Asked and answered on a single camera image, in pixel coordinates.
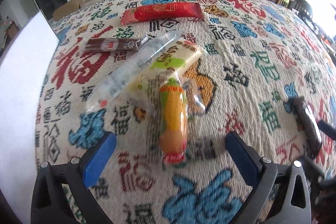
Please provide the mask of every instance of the white wall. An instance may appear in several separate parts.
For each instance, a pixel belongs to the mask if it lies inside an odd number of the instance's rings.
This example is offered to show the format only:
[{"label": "white wall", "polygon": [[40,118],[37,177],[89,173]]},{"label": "white wall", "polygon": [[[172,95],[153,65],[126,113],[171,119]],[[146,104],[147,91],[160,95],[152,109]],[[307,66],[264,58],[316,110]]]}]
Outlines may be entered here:
[{"label": "white wall", "polygon": [[22,29],[38,10],[35,0],[3,0],[0,4],[1,18],[6,20],[9,17],[14,20],[19,29]]}]

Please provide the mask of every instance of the packaged sausage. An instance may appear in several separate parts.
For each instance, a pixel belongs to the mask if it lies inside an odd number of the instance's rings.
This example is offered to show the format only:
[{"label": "packaged sausage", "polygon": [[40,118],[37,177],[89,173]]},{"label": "packaged sausage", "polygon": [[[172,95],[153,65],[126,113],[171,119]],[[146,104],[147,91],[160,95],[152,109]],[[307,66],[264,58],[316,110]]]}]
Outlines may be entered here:
[{"label": "packaged sausage", "polygon": [[195,17],[203,19],[202,9],[196,2],[172,2],[144,5],[126,10],[121,25],[164,18]]},{"label": "packaged sausage", "polygon": [[127,51],[138,52],[139,48],[148,41],[144,38],[90,38],[83,42],[85,52],[114,52]]},{"label": "packaged sausage", "polygon": [[159,146],[162,151],[162,163],[179,165],[186,161],[188,105],[185,91],[176,74],[160,87],[160,101]]},{"label": "packaged sausage", "polygon": [[145,70],[127,85],[124,90],[125,97],[135,106],[156,115],[152,97],[157,95],[153,85],[160,85],[162,79],[169,78],[169,75],[176,74],[177,77],[182,77],[203,54],[207,54],[206,50],[183,38],[170,43],[153,58],[153,62]]}]

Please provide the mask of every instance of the black gripper frame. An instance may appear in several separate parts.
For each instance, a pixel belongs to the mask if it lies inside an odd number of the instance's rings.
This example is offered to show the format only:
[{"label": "black gripper frame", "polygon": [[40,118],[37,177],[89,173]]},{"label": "black gripper frame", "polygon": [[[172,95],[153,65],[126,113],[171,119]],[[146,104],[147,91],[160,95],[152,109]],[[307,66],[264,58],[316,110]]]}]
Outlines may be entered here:
[{"label": "black gripper frame", "polygon": [[113,224],[83,183],[83,171],[99,148],[109,138],[106,132],[89,148],[79,162],[40,167],[31,201],[31,224],[78,224],[63,191],[68,184],[87,224]]},{"label": "black gripper frame", "polygon": [[300,162],[281,165],[260,157],[235,132],[226,135],[225,147],[245,183],[253,187],[229,224],[254,224],[275,184],[278,194],[263,224],[311,224],[310,195]]}]

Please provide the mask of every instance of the patterned rug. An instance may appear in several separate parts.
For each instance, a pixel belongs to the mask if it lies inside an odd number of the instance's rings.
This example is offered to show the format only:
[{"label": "patterned rug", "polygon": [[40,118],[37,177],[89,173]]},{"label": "patterned rug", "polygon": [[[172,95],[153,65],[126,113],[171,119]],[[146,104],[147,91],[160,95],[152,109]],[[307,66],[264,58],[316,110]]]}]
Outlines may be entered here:
[{"label": "patterned rug", "polygon": [[[199,2],[204,20],[177,18],[121,26],[125,9],[173,1]],[[115,224],[228,223],[251,191],[225,150],[235,130],[261,156],[289,164],[308,151],[305,134],[284,101],[305,96],[316,119],[336,125],[336,68],[308,27],[266,0],[104,0],[53,23],[59,45],[43,82],[36,119],[37,167],[82,156],[105,131],[118,146],[90,190]],[[87,37],[153,38],[178,29],[204,47],[186,73],[200,88],[206,114],[189,124],[192,159],[162,170],[157,121],[121,97],[85,115],[85,102],[129,52],[83,53]],[[335,144],[323,134],[316,163],[335,175]],[[68,187],[78,221],[85,223]],[[266,210],[274,199],[273,189]],[[260,216],[263,220],[266,211]]]}]

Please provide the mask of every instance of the table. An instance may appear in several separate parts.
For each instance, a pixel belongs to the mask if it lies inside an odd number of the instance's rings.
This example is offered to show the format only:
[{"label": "table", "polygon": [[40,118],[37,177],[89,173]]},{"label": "table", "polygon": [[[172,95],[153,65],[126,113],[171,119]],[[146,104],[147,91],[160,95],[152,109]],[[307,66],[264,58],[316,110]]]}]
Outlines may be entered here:
[{"label": "table", "polygon": [[[148,4],[197,2],[204,19],[176,18],[120,25],[126,9]],[[336,125],[336,68],[323,45],[291,10],[266,0],[106,0],[52,24],[60,43],[48,68],[36,130],[37,165],[63,164],[81,157],[105,131],[116,133],[117,148],[94,198],[115,224],[228,223],[251,191],[226,152],[224,138],[236,131],[258,154],[289,164],[307,153],[306,137],[288,108],[304,96],[316,119]],[[80,52],[89,37],[151,39],[181,30],[202,56],[185,76],[194,79],[206,114],[189,122],[190,160],[162,170],[158,121],[117,97],[85,115],[92,90],[132,53]],[[335,143],[323,136],[315,160],[327,177],[336,171]],[[77,211],[68,190],[66,196]],[[265,218],[267,212],[260,215]]]}]

